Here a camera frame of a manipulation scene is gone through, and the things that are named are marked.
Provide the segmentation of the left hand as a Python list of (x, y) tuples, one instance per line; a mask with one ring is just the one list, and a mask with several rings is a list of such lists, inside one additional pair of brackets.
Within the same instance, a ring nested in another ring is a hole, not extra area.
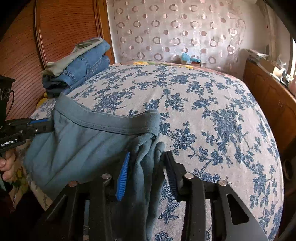
[(3, 172), (3, 180), (11, 183), (15, 177), (15, 150), (6, 151), (4, 158), (1, 158), (1, 172)]

